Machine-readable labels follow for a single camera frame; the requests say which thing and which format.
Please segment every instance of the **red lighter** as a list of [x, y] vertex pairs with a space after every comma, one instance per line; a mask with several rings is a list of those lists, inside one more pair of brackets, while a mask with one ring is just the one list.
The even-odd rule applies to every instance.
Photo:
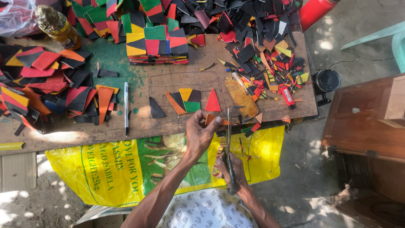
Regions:
[[287, 102], [288, 108], [290, 110], [296, 108], [294, 99], [291, 97], [291, 94], [288, 91], [288, 87], [282, 86], [280, 89], [281, 93], [283, 94], [284, 100]]

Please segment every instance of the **scissor handle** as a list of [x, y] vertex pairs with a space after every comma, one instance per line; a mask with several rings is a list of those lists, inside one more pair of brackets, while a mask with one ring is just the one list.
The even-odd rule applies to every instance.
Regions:
[[236, 176], [235, 176], [235, 171], [233, 170], [232, 167], [232, 160], [229, 158], [226, 160], [227, 163], [227, 168], [229, 171], [229, 177], [230, 177], [230, 187], [227, 186], [226, 189], [228, 190], [228, 193], [230, 195], [234, 195], [236, 192]]

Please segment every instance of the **red cylinder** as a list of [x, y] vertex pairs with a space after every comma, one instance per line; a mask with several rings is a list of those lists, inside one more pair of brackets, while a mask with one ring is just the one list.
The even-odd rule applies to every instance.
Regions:
[[340, 0], [309, 0], [300, 10], [303, 32], [331, 11], [339, 1]]

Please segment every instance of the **plastic bag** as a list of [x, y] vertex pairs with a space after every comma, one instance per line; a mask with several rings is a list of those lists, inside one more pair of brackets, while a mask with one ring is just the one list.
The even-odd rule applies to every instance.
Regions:
[[6, 8], [0, 12], [0, 36], [21, 37], [40, 33], [36, 26], [34, 10], [37, 5], [52, 6], [61, 11], [58, 0], [2, 0], [8, 2]]
[[[249, 138], [232, 135], [231, 151], [242, 159], [249, 184], [280, 175], [283, 138], [284, 126], [255, 131]], [[215, 166], [224, 146], [225, 137], [214, 137], [175, 194], [226, 188]], [[181, 133], [49, 150], [45, 154], [53, 170], [84, 203], [126, 207], [137, 205], [179, 162], [185, 148], [186, 137]]]

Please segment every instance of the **patterned shirt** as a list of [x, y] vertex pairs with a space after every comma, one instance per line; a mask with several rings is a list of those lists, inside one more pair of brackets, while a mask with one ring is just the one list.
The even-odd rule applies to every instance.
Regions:
[[224, 189], [203, 189], [173, 197], [157, 228], [257, 227], [242, 200]]

